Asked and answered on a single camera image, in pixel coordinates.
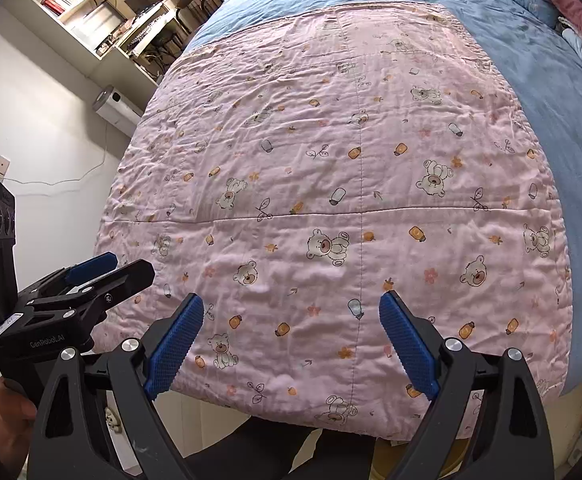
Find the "person's left hand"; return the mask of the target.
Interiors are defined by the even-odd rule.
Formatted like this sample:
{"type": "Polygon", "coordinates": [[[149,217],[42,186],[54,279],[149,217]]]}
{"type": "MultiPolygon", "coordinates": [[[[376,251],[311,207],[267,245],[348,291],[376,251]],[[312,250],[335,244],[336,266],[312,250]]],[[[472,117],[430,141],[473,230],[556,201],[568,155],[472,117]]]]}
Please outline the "person's left hand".
{"type": "Polygon", "coordinates": [[[0,377],[0,479],[17,479],[30,452],[36,406],[0,377]]]}

